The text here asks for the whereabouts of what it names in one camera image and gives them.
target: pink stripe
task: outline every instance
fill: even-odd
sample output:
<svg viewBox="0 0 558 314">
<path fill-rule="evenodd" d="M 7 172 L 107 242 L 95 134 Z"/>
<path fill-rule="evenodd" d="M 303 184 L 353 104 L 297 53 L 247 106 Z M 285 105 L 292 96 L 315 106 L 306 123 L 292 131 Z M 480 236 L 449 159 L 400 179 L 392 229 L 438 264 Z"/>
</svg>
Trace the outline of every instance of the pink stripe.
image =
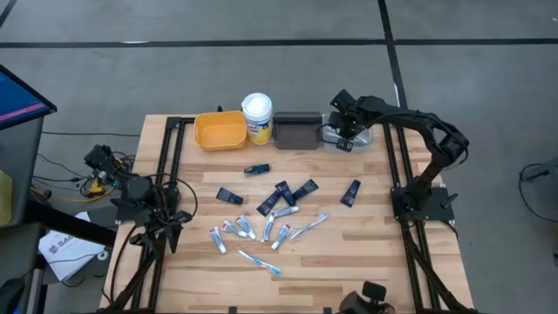
<svg viewBox="0 0 558 314">
<path fill-rule="evenodd" d="M 37 109 L 40 109 L 40 108 L 42 108 L 42 107 L 45 107 L 45 105 L 44 105 L 43 103 L 38 103 L 38 104 L 35 104 L 35 105 L 33 105 L 33 106 L 28 106 L 27 108 L 23 108 L 23 109 L 16 110 L 16 111 L 13 112 L 13 113 L 6 113 L 6 114 L 4 114 L 4 115 L 0 115 L 0 121 L 4 121 L 4 120 L 6 120 L 6 119 L 10 119 L 10 118 L 16 117 L 16 116 L 18 116 L 18 115 L 20 115 L 20 114 L 30 113 L 30 112 L 35 111 L 35 110 L 37 110 Z"/>
</svg>

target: yellow bowl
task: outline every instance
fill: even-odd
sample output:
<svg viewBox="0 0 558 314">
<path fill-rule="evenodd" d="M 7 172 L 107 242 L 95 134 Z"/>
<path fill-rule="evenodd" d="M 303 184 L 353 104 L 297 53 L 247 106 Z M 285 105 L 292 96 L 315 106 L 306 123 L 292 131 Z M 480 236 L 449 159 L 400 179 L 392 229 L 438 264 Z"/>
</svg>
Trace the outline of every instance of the yellow bowl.
<svg viewBox="0 0 558 314">
<path fill-rule="evenodd" d="M 195 142 L 206 151 L 241 148 L 246 142 L 246 120 L 240 111 L 199 114 L 194 130 Z"/>
</svg>

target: gray floor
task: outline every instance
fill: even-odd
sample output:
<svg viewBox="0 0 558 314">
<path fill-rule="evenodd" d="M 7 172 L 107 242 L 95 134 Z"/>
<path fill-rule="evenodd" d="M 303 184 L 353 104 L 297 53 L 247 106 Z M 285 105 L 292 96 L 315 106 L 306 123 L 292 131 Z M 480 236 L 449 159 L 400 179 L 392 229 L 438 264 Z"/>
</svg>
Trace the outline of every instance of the gray floor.
<svg viewBox="0 0 558 314">
<path fill-rule="evenodd" d="M 0 0 L 0 5 L 7 0 Z M 552 0 L 388 1 L 395 38 L 558 38 Z M 0 41 L 140 41 L 230 38 L 382 38 L 365 0 L 18 0 Z M 556 313 L 558 228 L 532 216 L 517 189 L 523 165 L 558 156 L 558 45 L 398 47 L 411 108 L 437 113 L 471 141 L 471 158 L 444 175 L 477 308 Z M 328 112 L 347 88 L 394 102 L 386 50 L 373 47 L 4 49 L 0 62 L 51 99 L 44 129 L 139 133 L 149 113 L 237 108 L 266 92 L 276 110 Z M 96 143 L 133 154 L 135 138 L 45 135 L 40 152 L 83 174 Z M 66 177 L 37 162 L 36 174 Z M 525 186 L 535 210 L 558 219 L 552 182 Z M 60 191 L 59 195 L 74 195 Z M 104 202 L 88 209 L 109 222 Z M 46 313 L 93 311 L 105 271 L 95 262 L 75 289 L 51 286 Z"/>
</svg>

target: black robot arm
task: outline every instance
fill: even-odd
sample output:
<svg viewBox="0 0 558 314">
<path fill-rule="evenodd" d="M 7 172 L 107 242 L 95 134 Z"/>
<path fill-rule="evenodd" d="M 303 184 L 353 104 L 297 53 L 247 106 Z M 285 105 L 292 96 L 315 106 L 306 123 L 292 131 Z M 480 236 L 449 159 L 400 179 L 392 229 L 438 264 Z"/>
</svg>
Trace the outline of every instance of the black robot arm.
<svg viewBox="0 0 558 314">
<path fill-rule="evenodd" d="M 434 113 L 421 113 L 391 106 L 374 96 L 354 99 L 345 90 L 342 90 L 330 104 L 338 113 L 331 114 L 329 124 L 335 126 L 339 136 L 345 140 L 353 140 L 363 130 L 379 122 L 410 128 L 423 137 L 426 148 L 432 154 L 432 160 L 426 170 L 405 187 L 401 205 L 407 211 L 423 209 L 432 196 L 431 185 L 434 178 L 445 167 L 455 163 L 463 153 L 466 153 L 466 157 L 468 155 L 467 138 L 455 126 L 442 121 Z M 436 129 L 444 134 L 440 142 L 436 141 L 434 136 Z M 413 220 L 421 220 L 421 217 L 426 215 L 415 215 L 416 219 Z"/>
</svg>

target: white container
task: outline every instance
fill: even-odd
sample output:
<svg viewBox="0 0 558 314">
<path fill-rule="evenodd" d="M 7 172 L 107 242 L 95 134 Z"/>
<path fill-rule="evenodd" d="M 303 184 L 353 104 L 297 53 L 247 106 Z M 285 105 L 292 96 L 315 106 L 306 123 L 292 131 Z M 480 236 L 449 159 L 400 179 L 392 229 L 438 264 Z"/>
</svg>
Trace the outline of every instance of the white container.
<svg viewBox="0 0 558 314">
<path fill-rule="evenodd" d="M 266 94 L 254 92 L 242 101 L 242 112 L 248 125 L 248 138 L 257 145 L 271 140 L 273 106 Z"/>
</svg>

